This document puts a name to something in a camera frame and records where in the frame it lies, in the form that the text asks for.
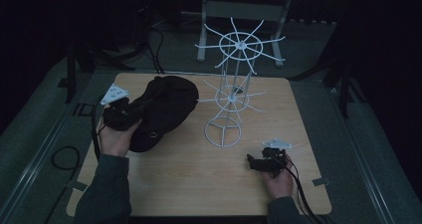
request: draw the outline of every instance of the black cable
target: black cable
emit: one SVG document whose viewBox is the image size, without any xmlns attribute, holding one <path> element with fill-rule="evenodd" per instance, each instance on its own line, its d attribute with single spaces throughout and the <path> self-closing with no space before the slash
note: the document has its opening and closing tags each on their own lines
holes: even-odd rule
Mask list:
<svg viewBox="0 0 422 224">
<path fill-rule="evenodd" d="M 298 168 L 295 166 L 295 164 L 292 162 L 292 161 L 290 161 L 290 160 L 288 160 L 287 159 L 287 161 L 289 162 L 289 163 L 291 163 L 292 164 L 292 167 L 294 167 L 295 168 L 295 171 L 296 171 L 296 176 L 297 176 L 297 178 L 299 179 L 299 171 L 298 171 Z M 298 204 L 299 204 L 299 207 L 301 208 L 301 210 L 302 210 L 302 212 L 304 213 L 304 215 L 307 217 L 307 219 L 311 222 L 311 223 L 313 223 L 313 221 L 312 221 L 312 219 L 306 214 L 306 212 L 304 211 L 304 209 L 302 208 L 302 205 L 301 205 L 301 201 L 300 201 L 300 198 L 299 198 L 299 190 L 297 190 L 297 198 L 298 198 Z M 333 223 L 333 224 L 335 224 L 335 222 L 328 216 L 328 215 L 323 215 L 323 216 L 321 216 L 321 215 L 316 215 L 317 217 L 320 217 L 320 218 L 322 218 L 323 219 L 323 221 L 324 221 L 324 223 Z"/>
<path fill-rule="evenodd" d="M 98 139 L 98 134 L 97 134 L 97 124 L 96 124 L 96 114 L 97 114 L 97 106 L 99 105 L 99 102 L 103 99 L 105 95 L 102 95 L 100 97 L 97 98 L 96 102 L 93 105 L 93 112 L 91 114 L 91 137 L 93 139 L 93 144 L 94 144 L 94 153 L 96 154 L 96 158 L 97 161 L 100 159 L 100 143 L 99 143 L 99 139 Z"/>
<path fill-rule="evenodd" d="M 297 185 L 297 187 L 298 187 L 298 191 L 299 191 L 299 193 L 301 194 L 301 198 L 302 198 L 302 202 L 304 203 L 304 205 L 305 205 L 305 208 L 307 209 L 307 211 L 308 211 L 308 213 L 310 214 L 310 216 L 315 220 L 315 222 L 316 223 L 318 223 L 318 224 L 322 224 L 320 221 L 319 221 L 319 219 L 317 219 L 317 217 L 314 215 L 314 213 L 313 213 L 313 211 L 311 210 L 311 208 L 310 208 L 310 206 L 308 205 L 308 202 L 307 202 L 307 199 L 305 198 L 305 194 L 304 194 L 304 190 L 303 190 L 303 188 L 302 188 L 302 184 L 301 184 L 301 182 L 299 181 L 299 179 L 295 176 L 295 174 L 294 173 L 292 173 L 292 171 L 289 169 L 289 168 L 287 168 L 283 163 L 281 163 L 275 156 L 273 156 L 273 154 L 272 153 L 270 153 L 270 152 L 268 152 L 268 154 L 269 154 L 269 156 L 271 156 L 272 157 L 272 159 L 273 160 L 275 160 L 276 162 L 278 162 L 279 164 L 281 164 L 283 167 L 284 167 L 284 169 L 293 177 L 293 179 L 295 180 L 295 182 L 296 182 L 296 185 Z"/>
<path fill-rule="evenodd" d="M 63 167 L 63 166 L 60 166 L 60 165 L 58 165 L 58 164 L 57 164 L 57 162 L 56 162 L 56 155 L 57 155 L 60 151 L 62 151 L 62 150 L 64 150 L 64 149 L 71 149 L 71 150 L 73 150 L 73 151 L 76 153 L 76 155 L 77 155 L 77 162 L 76 162 L 75 166 L 71 166 L 71 167 Z M 80 168 L 80 167 L 81 167 L 81 154 L 80 154 L 80 152 L 78 151 L 78 149 L 77 149 L 77 148 L 75 148 L 75 147 L 73 147 L 73 146 L 64 146 L 64 147 L 59 148 L 58 150 L 56 150 L 56 151 L 53 153 L 53 155 L 52 155 L 52 157 L 51 157 L 51 159 L 50 159 L 50 160 L 51 160 L 51 162 L 52 162 L 53 166 L 54 166 L 54 167 L 56 167 L 56 168 L 58 168 L 58 169 L 60 169 L 60 170 L 65 170 L 65 171 L 67 171 L 67 170 L 72 170 L 72 174 L 71 174 L 71 176 L 69 177 L 69 180 L 68 180 L 68 182 L 67 182 L 67 183 L 69 183 L 71 180 L 73 180 L 73 179 L 74 179 L 75 174 L 76 174 L 76 173 L 77 173 L 77 171 L 78 171 L 78 168 Z M 62 189 L 62 192 L 60 193 L 59 197 L 56 199 L 56 202 L 55 202 L 55 204 L 53 205 L 53 208 L 51 209 L 51 211 L 50 211 L 50 213 L 49 213 L 49 215 L 48 215 L 48 217 L 47 217 L 46 221 L 44 222 L 45 224 L 47 224 L 47 223 L 49 223 L 49 222 L 50 222 L 50 219 L 51 219 L 51 217 L 52 217 L 52 215 L 53 215 L 53 212 L 56 210 L 56 207 L 57 207 L 57 205 L 59 204 L 59 201 L 62 199 L 63 195 L 65 194 L 65 192 L 66 192 L 67 188 L 68 188 L 68 187 L 65 185 L 65 187 Z"/>
<path fill-rule="evenodd" d="M 158 59 L 158 54 L 159 54 L 159 51 L 161 50 L 161 46 L 162 46 L 162 43 L 164 41 L 164 36 L 157 29 L 151 28 L 151 31 L 158 33 L 161 36 L 161 40 L 158 44 L 156 54 L 154 54 L 154 51 L 152 50 L 152 47 L 149 45 L 149 43 L 147 43 L 147 47 L 148 47 L 148 50 L 151 54 L 151 57 L 152 57 L 151 59 L 152 59 L 152 63 L 154 65 L 155 71 L 157 72 L 157 74 L 164 74 L 164 70 L 162 69 L 161 65 L 159 64 L 159 59 Z"/>
<path fill-rule="evenodd" d="M 298 168 L 295 166 L 295 164 L 294 164 L 292 161 L 290 161 L 290 160 L 288 160 L 288 159 L 286 159 L 286 161 L 287 161 L 287 162 L 289 162 L 289 163 L 291 163 L 291 164 L 292 164 L 292 167 L 294 167 L 294 168 L 295 168 L 295 171 L 296 171 L 296 177 L 299 179 L 299 171 L 298 171 Z M 299 198 L 299 197 L 300 197 L 300 193 L 299 193 L 299 189 L 298 189 L 298 188 L 297 188 L 297 190 L 296 190 L 296 197 L 297 197 L 297 201 L 298 201 L 299 208 L 301 209 L 302 213 L 304 213 L 305 217 L 308 219 L 308 221 L 309 221 L 309 222 L 314 223 L 314 222 L 313 222 L 313 219 L 311 219 L 311 218 L 307 215 L 307 213 L 305 212 L 304 208 L 302 207 L 302 204 L 301 204 L 301 199 Z"/>
<path fill-rule="evenodd" d="M 97 135 L 100 135 L 100 132 L 102 132 L 103 129 L 105 129 L 105 127 L 106 127 L 106 123 L 102 126 L 102 128 L 100 128 L 100 130 L 97 132 Z"/>
</svg>

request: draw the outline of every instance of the wire tower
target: wire tower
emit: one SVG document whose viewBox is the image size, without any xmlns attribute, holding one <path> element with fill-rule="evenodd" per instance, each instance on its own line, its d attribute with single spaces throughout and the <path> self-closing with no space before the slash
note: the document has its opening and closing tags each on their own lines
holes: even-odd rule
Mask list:
<svg viewBox="0 0 422 224">
<path fill-rule="evenodd" d="M 200 100 L 199 102 L 215 102 L 220 111 L 205 125 L 205 136 L 214 145 L 219 147 L 230 147 L 237 144 L 242 136 L 242 119 L 240 112 L 245 108 L 250 108 L 256 112 L 260 111 L 249 105 L 250 97 L 262 95 L 262 93 L 248 94 L 249 84 L 252 74 L 257 75 L 254 71 L 255 60 L 261 55 L 277 61 L 278 59 L 265 54 L 265 43 L 279 42 L 285 37 L 275 40 L 261 41 L 254 34 L 262 26 L 264 21 L 254 29 L 252 33 L 239 32 L 231 18 L 234 31 L 228 34 L 221 34 L 209 28 L 204 24 L 205 28 L 220 36 L 218 45 L 214 46 L 198 46 L 197 48 L 219 48 L 223 54 L 222 62 L 215 68 L 221 69 L 221 79 L 219 87 L 214 87 L 204 81 L 209 87 L 216 91 L 214 99 Z M 235 63 L 235 72 L 228 75 L 229 61 Z M 239 76 L 239 67 L 241 65 L 249 66 L 249 73 L 245 76 Z"/>
</svg>

